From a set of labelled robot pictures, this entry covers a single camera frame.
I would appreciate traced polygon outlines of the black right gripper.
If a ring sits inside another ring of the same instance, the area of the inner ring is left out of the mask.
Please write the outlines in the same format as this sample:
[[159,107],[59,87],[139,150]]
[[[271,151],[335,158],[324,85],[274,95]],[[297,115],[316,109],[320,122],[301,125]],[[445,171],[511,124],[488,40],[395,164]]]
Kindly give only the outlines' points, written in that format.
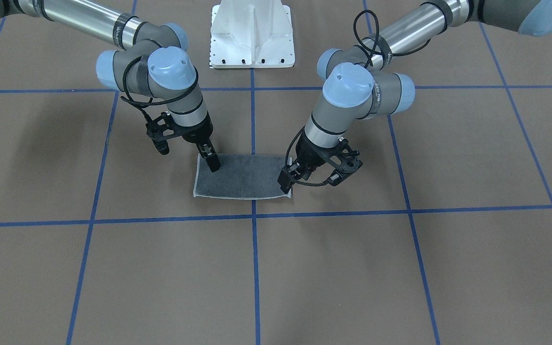
[[204,160],[210,172],[217,172],[221,168],[221,163],[210,140],[213,133],[212,120],[202,120],[195,126],[182,126],[181,129],[183,139],[195,144],[199,153],[205,155]]

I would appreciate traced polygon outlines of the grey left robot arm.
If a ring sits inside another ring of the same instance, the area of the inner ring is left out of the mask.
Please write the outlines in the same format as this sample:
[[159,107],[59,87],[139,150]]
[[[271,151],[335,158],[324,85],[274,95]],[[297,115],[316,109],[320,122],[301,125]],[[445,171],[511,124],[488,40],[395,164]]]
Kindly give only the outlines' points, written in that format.
[[287,194],[325,163],[333,172],[322,182],[339,185],[361,168],[359,152],[344,137],[355,120],[406,111],[415,99],[415,85],[401,73],[386,73],[393,60],[411,55],[451,27],[480,22],[529,36],[552,33],[552,0],[426,0],[420,7],[357,44],[329,49],[317,64],[324,81],[311,115],[292,140],[295,159],[285,157],[278,183]]

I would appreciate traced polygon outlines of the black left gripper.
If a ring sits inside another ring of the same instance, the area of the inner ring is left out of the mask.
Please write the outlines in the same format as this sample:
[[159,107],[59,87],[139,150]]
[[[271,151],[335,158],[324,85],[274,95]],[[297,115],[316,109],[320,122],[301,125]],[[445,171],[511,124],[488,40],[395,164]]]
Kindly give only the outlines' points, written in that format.
[[296,159],[291,168],[282,168],[278,175],[278,185],[284,194],[289,194],[294,180],[303,179],[307,181],[316,169],[326,163],[325,155],[327,149],[317,146],[307,138],[300,136],[295,146]]

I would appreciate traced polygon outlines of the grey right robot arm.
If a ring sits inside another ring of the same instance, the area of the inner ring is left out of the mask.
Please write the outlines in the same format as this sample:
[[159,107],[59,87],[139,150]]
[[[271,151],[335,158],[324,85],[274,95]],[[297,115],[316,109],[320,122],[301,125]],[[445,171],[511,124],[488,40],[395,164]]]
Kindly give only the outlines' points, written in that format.
[[116,50],[96,61],[100,83],[122,91],[121,100],[140,111],[160,154],[169,153],[168,140],[180,136],[195,144],[211,171],[219,170],[212,120],[183,28],[157,26],[93,0],[0,0],[0,18],[12,14],[44,18],[114,44]]

